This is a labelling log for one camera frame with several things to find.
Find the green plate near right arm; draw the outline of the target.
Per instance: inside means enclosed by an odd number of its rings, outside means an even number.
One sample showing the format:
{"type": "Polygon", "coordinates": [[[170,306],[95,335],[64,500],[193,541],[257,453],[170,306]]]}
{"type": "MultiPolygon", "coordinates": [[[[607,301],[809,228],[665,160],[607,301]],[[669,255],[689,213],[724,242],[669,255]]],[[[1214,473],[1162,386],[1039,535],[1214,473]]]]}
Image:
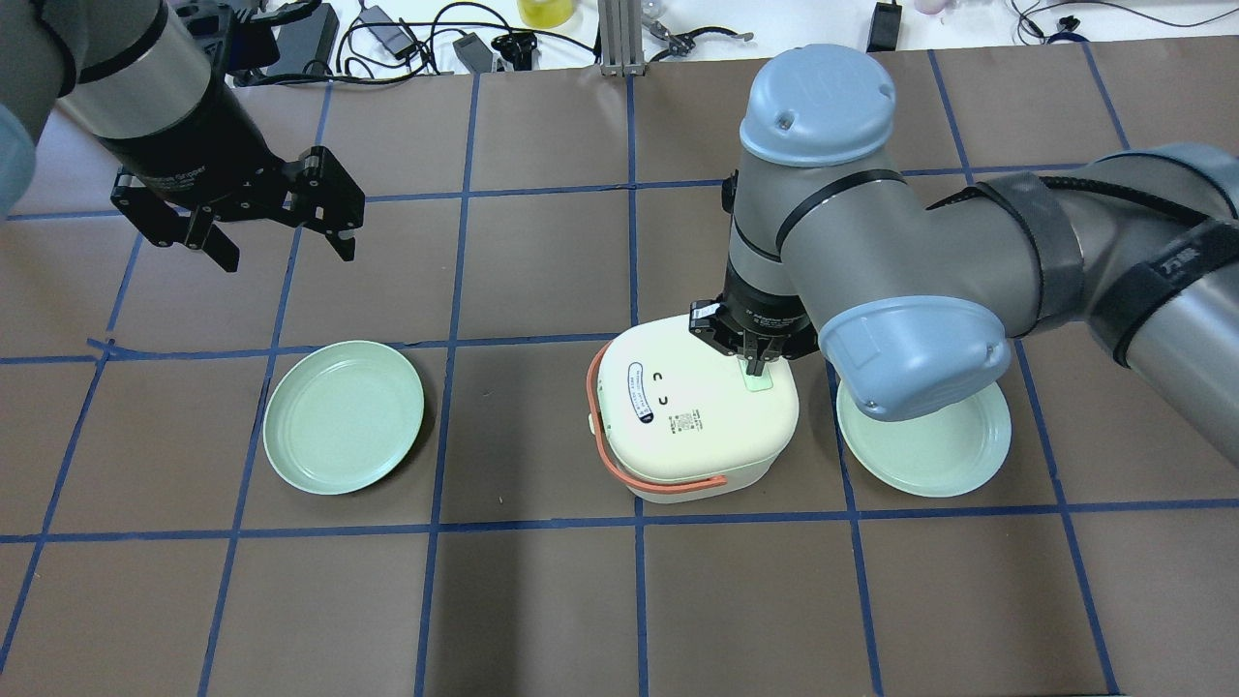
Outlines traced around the green plate near right arm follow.
{"type": "Polygon", "coordinates": [[[1012,423],[1004,389],[992,383],[934,413],[881,422],[864,415],[846,384],[835,397],[845,444],[864,468],[924,498],[954,498],[986,485],[1011,449],[1012,423]]]}

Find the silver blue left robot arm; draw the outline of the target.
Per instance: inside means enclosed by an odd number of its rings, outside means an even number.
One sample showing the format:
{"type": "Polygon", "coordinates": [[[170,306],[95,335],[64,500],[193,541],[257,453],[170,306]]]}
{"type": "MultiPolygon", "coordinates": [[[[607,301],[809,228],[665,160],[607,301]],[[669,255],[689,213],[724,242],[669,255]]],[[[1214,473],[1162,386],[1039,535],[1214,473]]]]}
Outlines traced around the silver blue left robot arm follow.
{"type": "Polygon", "coordinates": [[[225,80],[271,66],[273,28],[315,1],[276,12],[222,1],[5,1],[2,212],[27,193],[55,106],[118,158],[112,204],[152,246],[181,244],[235,272],[229,222],[279,222],[356,255],[366,197],[323,146],[285,162],[225,80]]]}

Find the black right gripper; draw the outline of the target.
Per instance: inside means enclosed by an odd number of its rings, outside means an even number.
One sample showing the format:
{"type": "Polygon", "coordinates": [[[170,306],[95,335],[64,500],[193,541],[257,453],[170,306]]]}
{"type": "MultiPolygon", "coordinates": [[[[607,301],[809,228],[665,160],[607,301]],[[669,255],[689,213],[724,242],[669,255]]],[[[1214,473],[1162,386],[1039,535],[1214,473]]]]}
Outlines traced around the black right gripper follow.
{"type": "Polygon", "coordinates": [[[764,375],[771,361],[819,352],[818,331],[800,297],[756,288],[733,266],[716,297],[690,305],[686,331],[717,353],[737,357],[747,378],[764,375]]]}

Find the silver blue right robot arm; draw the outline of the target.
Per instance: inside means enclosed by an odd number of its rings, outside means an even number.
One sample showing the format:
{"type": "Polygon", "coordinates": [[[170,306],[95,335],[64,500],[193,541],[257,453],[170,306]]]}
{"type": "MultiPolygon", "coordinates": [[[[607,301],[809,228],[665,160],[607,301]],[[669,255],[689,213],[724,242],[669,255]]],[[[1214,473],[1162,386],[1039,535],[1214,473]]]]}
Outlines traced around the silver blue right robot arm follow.
{"type": "Polygon", "coordinates": [[[845,45],[758,71],[724,290],[686,331],[756,376],[820,352],[861,413],[903,422],[995,383],[1010,340],[1080,321],[1235,461],[1235,156],[1127,150],[921,207],[886,154],[893,116],[891,76],[845,45]]]}

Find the green plate near left arm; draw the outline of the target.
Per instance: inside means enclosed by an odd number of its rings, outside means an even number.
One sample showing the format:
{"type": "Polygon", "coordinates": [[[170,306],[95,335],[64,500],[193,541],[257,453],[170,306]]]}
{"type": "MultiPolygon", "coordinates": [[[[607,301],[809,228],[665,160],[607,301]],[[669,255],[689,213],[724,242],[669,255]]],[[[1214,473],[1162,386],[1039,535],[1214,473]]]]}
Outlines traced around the green plate near left arm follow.
{"type": "Polygon", "coordinates": [[[344,340],[279,380],[261,416],[261,446],[276,475],[302,493],[357,493],[406,458],[425,411],[422,379],[406,357],[344,340]]]}

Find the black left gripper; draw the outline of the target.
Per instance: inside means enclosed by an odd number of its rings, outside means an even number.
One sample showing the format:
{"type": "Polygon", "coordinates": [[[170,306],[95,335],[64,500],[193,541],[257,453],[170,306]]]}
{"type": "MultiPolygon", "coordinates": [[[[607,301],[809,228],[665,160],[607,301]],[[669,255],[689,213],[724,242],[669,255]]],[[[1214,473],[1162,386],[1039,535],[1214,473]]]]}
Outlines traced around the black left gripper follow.
{"type": "Polygon", "coordinates": [[[181,244],[234,274],[240,251],[218,225],[271,220],[307,227],[354,261],[366,196],[344,163],[322,145],[284,162],[219,76],[166,128],[98,141],[121,163],[112,204],[155,248],[181,244]]]}

